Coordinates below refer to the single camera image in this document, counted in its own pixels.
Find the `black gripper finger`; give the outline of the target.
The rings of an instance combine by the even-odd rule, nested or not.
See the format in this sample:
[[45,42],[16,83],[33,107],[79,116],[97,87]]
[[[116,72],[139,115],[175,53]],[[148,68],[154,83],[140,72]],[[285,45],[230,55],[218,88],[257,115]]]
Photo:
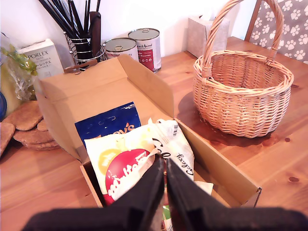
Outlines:
[[224,231],[226,209],[204,192],[171,159],[167,160],[167,193],[175,231]]
[[111,204],[109,231],[160,231],[163,219],[164,160],[153,165],[128,192]]

